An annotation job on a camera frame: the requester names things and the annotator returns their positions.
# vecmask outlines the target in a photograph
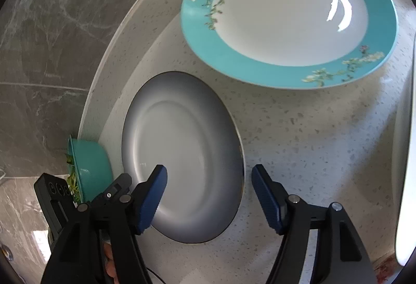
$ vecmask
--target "white countertop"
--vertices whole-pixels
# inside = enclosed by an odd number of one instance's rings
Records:
[[[349,213],[371,260],[393,251],[397,214],[392,202],[391,153],[395,111],[411,68],[416,10],[393,0],[399,36],[390,60],[372,75],[341,87],[281,91],[230,79],[200,61],[187,46],[176,16],[138,62],[99,136],[115,176],[128,106],[145,81],[163,71],[191,73],[223,100],[243,139],[247,173],[241,207],[218,238],[199,245],[174,242],[153,228],[138,238],[146,264],[168,283],[264,283],[281,238],[268,227],[251,187],[262,163],[289,193]],[[301,283],[313,266],[313,243]]]

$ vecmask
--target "turquoise rimmed plate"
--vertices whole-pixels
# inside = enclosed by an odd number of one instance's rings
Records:
[[[232,78],[282,89],[357,80],[390,56],[392,0],[183,0],[189,46]]]

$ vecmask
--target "bowl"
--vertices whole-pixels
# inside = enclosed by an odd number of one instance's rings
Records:
[[[70,136],[68,155],[74,159],[76,182],[82,202],[92,201],[113,182],[107,153],[98,143]]]

